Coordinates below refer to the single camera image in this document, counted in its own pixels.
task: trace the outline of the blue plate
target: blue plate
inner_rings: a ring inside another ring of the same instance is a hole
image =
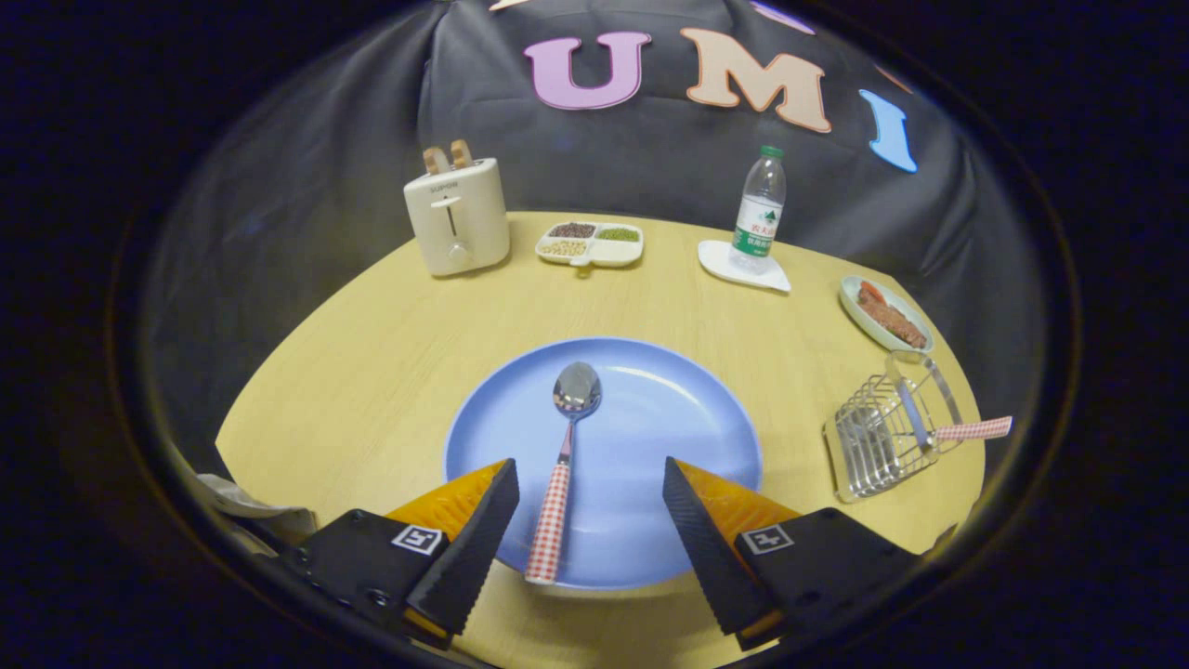
[[[713,375],[667,349],[589,339],[530,352],[498,370],[466,400],[446,440],[446,480],[516,459],[521,501],[497,558],[518,572],[566,434],[553,384],[574,361],[603,381],[603,403],[578,424],[558,585],[617,591],[687,572],[661,499],[673,456],[757,490],[761,455],[743,406]]]

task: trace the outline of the wire basket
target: wire basket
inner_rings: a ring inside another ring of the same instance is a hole
[[[937,462],[961,441],[939,441],[929,400],[962,423],[950,386],[929,356],[893,352],[882,375],[870,377],[822,428],[830,448],[836,494],[855,503],[887,491]]]

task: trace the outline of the meat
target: meat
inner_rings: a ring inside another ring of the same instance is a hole
[[[908,318],[895,307],[885,302],[883,295],[880,295],[875,288],[866,282],[858,288],[858,305],[904,343],[917,349],[925,348],[925,336],[920,329],[908,322]]]

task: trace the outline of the letter m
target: letter m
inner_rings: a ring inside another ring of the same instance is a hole
[[[751,108],[762,112],[785,91],[785,100],[776,114],[791,124],[830,132],[822,103],[820,78],[825,74],[813,63],[779,53],[762,67],[735,38],[697,27],[681,29],[681,34],[698,48],[698,86],[686,94],[694,102],[719,107],[735,107],[738,95],[731,93],[729,80],[747,96]]]

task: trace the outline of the wooden table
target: wooden table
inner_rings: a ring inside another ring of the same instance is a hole
[[[585,272],[539,259],[540,235],[574,219],[640,226],[643,257]],[[509,220],[511,253],[495,267],[433,278],[413,240],[310,314],[222,425],[218,447],[237,482],[262,501],[310,509],[322,523],[356,507],[386,513],[443,482],[451,422],[487,375],[551,342],[614,336],[682,354],[735,393],[759,433],[761,492],[770,499],[803,513],[843,509],[917,554],[967,518],[982,488],[981,442],[858,504],[839,505],[832,493],[822,425],[887,355],[843,311],[839,280],[862,273],[912,302],[889,276],[775,244],[793,285],[785,295],[702,267],[698,241],[729,240],[728,231],[591,214],[510,212]],[[931,355],[963,417],[979,419],[939,336]],[[501,563],[455,648],[499,667],[702,668],[743,656],[717,629],[692,574],[575,597],[529,586]]]

